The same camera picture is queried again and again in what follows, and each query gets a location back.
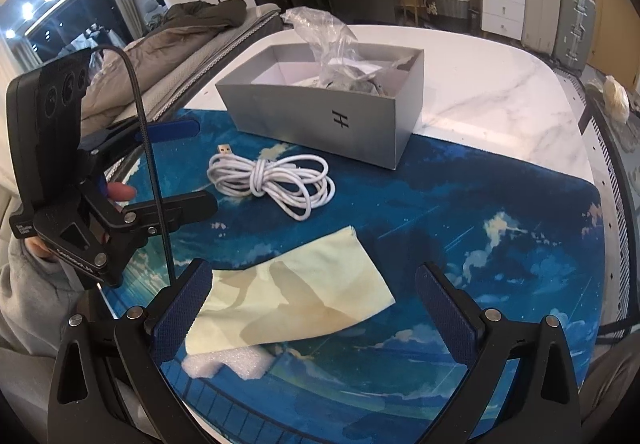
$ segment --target basket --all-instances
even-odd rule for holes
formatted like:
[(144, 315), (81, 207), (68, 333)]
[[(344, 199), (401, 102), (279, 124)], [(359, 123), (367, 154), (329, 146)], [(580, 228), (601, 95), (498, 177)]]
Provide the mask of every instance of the basket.
[(423, 0), (431, 23), (453, 32), (469, 32), (470, 0)]

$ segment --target black cable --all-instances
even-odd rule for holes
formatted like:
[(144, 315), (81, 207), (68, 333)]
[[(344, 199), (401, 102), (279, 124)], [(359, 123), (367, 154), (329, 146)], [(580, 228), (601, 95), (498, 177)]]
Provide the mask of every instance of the black cable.
[(131, 64), (129, 56), (126, 55), (124, 50), (114, 47), (113, 45), (98, 45), (92, 49), (92, 52), (98, 52), (101, 50), (111, 50), (115, 52), (122, 61), (129, 74), (131, 81), (131, 88), (133, 90), (133, 100), (136, 103), (136, 111), (138, 112), (138, 120), (140, 121), (140, 133), (142, 134), (142, 145), (145, 147), (146, 164), (149, 169), (149, 178), (151, 179), (151, 191), (154, 194), (154, 201), (156, 202), (156, 208), (158, 209), (158, 222), (160, 223), (160, 234), (162, 236), (162, 245), (164, 246), (164, 257), (166, 259), (166, 270), (169, 273), (169, 285), (175, 283), (175, 265), (174, 255), (171, 250), (171, 240), (169, 239), (169, 230), (164, 220), (164, 206), (162, 205), (162, 195), (160, 194), (160, 183), (158, 181), (158, 169), (156, 167), (156, 159), (154, 158), (154, 150), (151, 147), (151, 141), (149, 141), (149, 132), (146, 125), (145, 105), (142, 102), (142, 94), (140, 93), (140, 84), (136, 77), (136, 71)]

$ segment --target yellow cleaning cloth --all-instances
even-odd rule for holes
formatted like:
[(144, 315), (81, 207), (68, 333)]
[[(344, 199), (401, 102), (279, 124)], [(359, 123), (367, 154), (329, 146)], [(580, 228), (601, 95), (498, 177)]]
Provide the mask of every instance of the yellow cleaning cloth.
[(214, 270), (187, 353), (323, 336), (393, 303), (350, 226), (246, 270)]

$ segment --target open cardboard box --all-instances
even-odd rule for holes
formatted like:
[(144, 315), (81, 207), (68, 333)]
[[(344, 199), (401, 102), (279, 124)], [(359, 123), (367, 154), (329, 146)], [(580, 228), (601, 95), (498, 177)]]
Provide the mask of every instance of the open cardboard box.
[(294, 86), (319, 74), (307, 43), (269, 46), (217, 84), (236, 128), (395, 169), (422, 109), (424, 52), (358, 44), (375, 64), (410, 57), (376, 82), (387, 96)]

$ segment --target white tabletop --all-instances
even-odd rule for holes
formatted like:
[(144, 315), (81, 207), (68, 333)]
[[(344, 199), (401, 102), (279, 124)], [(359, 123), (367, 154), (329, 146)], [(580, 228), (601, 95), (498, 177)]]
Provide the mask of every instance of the white tabletop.
[[(424, 49), (424, 102), (414, 132), (524, 160), (593, 183), (586, 148), (556, 75), (531, 54), (436, 30), (352, 26), (358, 40)], [(273, 44), (303, 42), (293, 30), (257, 41), (186, 108), (225, 110), (216, 82)]]

